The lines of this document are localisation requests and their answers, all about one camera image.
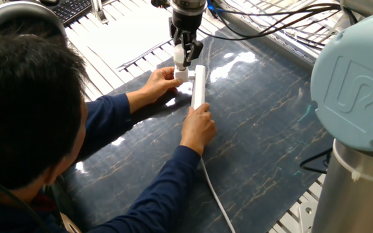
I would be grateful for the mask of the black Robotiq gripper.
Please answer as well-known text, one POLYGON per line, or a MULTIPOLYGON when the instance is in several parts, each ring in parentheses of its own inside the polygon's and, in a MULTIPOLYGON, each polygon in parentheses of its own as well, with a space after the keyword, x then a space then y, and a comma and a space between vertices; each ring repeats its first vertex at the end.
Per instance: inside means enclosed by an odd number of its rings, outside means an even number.
POLYGON ((202 14, 188 16, 173 11, 169 18, 170 37, 174 45, 182 44, 185 52, 183 65, 189 67, 192 60, 199 57, 203 43, 196 39, 196 31, 201 25, 202 14))

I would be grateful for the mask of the person's left hand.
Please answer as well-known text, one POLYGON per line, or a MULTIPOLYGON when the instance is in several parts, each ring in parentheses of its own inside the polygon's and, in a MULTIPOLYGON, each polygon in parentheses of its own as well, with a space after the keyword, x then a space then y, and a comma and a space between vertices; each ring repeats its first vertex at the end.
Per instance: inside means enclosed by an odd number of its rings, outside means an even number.
POLYGON ((183 81, 174 78, 175 67, 156 69, 148 78, 146 84, 137 91, 126 93, 130 105, 130 113, 155 103, 167 91, 175 91, 183 81))

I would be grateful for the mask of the person's right hand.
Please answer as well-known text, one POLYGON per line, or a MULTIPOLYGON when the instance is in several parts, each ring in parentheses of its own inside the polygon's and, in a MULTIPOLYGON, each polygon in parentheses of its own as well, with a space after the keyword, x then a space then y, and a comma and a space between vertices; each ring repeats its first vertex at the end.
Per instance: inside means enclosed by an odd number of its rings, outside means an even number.
POLYGON ((197 109, 189 107, 181 131, 180 145, 194 150, 200 156, 217 132, 209 109, 208 103, 200 105, 197 109))

